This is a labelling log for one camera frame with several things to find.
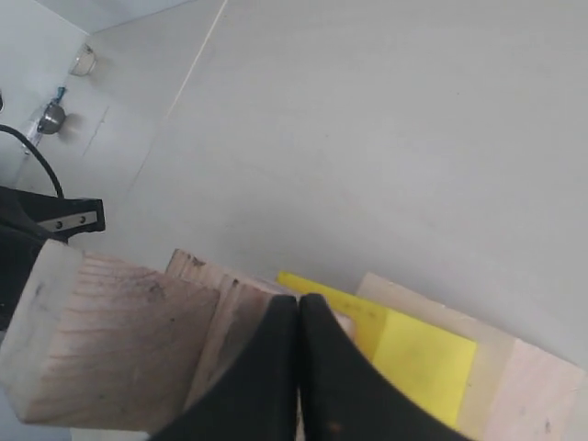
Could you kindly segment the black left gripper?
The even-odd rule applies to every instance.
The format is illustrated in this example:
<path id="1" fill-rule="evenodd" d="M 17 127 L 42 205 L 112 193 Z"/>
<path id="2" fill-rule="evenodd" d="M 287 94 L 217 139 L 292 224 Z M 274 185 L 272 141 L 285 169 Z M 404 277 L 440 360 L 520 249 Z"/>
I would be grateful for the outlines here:
<path id="1" fill-rule="evenodd" d="M 1 329 L 8 328 L 40 249 L 105 230 L 103 201 L 1 188 Z"/>

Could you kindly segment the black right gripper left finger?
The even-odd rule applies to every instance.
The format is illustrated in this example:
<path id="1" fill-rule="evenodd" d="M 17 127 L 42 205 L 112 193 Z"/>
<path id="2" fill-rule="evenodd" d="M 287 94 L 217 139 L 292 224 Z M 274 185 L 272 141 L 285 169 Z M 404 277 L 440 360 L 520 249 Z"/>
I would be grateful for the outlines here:
<path id="1" fill-rule="evenodd" d="M 206 394 L 152 440 L 293 440 L 298 303 L 275 296 L 246 348 Z"/>

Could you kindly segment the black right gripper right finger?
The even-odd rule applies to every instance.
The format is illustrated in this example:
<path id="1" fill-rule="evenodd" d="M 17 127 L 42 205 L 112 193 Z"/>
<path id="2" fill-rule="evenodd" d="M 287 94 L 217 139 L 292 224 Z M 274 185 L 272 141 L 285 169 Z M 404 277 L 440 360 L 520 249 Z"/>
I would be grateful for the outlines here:
<path id="1" fill-rule="evenodd" d="M 299 303 L 300 394 L 307 440 L 463 440 L 392 386 L 359 352 L 326 300 Z"/>

